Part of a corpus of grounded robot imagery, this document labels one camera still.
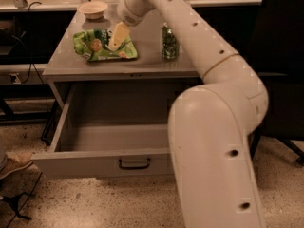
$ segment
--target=black chair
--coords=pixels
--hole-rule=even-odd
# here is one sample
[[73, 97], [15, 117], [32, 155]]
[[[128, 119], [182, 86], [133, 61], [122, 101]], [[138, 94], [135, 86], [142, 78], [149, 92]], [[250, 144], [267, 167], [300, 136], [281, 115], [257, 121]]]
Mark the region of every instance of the black chair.
[[254, 133], [251, 156], [261, 136], [279, 139], [304, 165], [304, 0], [263, 0], [246, 59], [269, 93], [269, 110]]

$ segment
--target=drawer handle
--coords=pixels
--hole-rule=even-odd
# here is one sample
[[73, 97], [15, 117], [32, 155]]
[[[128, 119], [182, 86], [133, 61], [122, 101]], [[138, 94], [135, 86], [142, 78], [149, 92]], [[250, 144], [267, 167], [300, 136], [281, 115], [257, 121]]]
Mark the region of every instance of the drawer handle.
[[123, 161], [121, 159], [119, 159], [119, 167], [122, 170], [143, 170], [143, 169], [147, 169], [150, 166], [150, 158], [146, 159], [146, 165], [143, 166], [123, 166]]

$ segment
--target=bowl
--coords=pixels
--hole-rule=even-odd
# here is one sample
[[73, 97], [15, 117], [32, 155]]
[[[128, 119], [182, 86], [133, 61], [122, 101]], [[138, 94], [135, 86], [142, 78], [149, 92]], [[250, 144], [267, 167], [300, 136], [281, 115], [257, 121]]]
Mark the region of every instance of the bowl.
[[107, 3], [103, 1], [89, 1], [80, 4], [77, 11], [83, 13], [87, 19], [100, 19], [107, 7]]

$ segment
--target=shoe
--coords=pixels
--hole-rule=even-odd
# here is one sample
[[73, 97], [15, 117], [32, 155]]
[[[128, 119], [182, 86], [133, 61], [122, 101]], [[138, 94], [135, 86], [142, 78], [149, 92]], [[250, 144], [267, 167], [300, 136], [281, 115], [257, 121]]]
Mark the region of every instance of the shoe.
[[32, 164], [31, 156], [32, 152], [16, 154], [13, 157], [8, 156], [7, 165], [0, 171], [0, 180], [15, 171], [28, 168]]

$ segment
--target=open drawer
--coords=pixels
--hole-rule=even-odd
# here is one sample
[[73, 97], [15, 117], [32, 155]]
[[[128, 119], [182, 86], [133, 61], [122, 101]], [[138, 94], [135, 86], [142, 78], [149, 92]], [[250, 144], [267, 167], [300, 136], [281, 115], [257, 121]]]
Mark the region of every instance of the open drawer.
[[198, 79], [73, 83], [47, 153], [32, 160], [49, 178], [173, 174], [167, 118]]

